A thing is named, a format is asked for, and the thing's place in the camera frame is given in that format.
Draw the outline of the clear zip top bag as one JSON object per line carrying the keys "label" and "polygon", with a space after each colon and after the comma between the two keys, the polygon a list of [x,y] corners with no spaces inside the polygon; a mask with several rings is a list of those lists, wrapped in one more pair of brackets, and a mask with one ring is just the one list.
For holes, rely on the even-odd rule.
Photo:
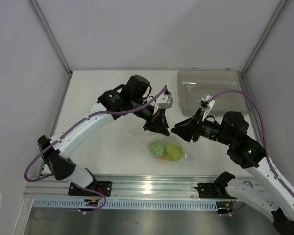
{"label": "clear zip top bag", "polygon": [[177,137],[171,135],[165,136],[138,129],[127,130],[126,134],[136,144],[149,152],[153,158],[160,161],[195,161],[195,158]]}

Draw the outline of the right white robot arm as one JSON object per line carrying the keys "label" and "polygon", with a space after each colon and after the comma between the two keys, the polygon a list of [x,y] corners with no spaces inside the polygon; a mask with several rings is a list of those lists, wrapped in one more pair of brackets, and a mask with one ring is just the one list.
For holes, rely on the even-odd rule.
{"label": "right white robot arm", "polygon": [[205,137],[228,146],[230,159],[254,176],[267,193],[262,194],[233,174],[224,172],[213,182],[215,194],[243,201],[268,218],[281,235],[294,235],[294,187],[270,163],[265,149],[248,136],[248,128],[249,124],[239,112],[225,113],[218,123],[205,120],[204,112],[199,109],[171,131],[187,142]]}

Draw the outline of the round green lime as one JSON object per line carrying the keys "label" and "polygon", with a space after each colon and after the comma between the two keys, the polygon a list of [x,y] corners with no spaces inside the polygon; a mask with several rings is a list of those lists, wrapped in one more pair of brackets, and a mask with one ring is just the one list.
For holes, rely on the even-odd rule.
{"label": "round green lime", "polygon": [[154,141],[149,145],[149,151],[155,157],[159,158],[166,152],[166,144],[163,141]]}

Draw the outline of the green pear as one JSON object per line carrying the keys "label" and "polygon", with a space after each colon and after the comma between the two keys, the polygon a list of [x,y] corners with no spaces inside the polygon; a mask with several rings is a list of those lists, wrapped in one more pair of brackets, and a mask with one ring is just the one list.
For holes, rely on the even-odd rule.
{"label": "green pear", "polygon": [[167,142],[165,144],[166,160],[177,162],[183,158],[184,152],[181,145],[174,142]]}

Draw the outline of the orange fruit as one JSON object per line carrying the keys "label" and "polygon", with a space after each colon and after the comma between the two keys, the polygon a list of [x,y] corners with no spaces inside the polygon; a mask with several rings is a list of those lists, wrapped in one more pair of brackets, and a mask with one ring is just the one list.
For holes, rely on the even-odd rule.
{"label": "orange fruit", "polygon": [[167,154],[164,154],[164,155],[160,156],[158,159],[164,160],[164,161],[169,161],[169,157],[168,157]]}

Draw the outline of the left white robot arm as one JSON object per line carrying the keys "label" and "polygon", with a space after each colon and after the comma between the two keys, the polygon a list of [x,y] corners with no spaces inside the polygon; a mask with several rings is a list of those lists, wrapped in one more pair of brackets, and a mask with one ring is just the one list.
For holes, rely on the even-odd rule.
{"label": "left white robot arm", "polygon": [[165,110],[172,107],[173,98],[164,87],[150,101],[150,82],[140,75],[133,75],[126,84],[105,91],[93,107],[67,130],[47,138],[41,136],[37,142],[42,158],[56,180],[68,180],[79,185],[84,195],[96,192],[93,174],[71,159],[75,150],[92,134],[116,121],[122,115],[134,114],[145,121],[144,131],[168,136],[169,126]]}

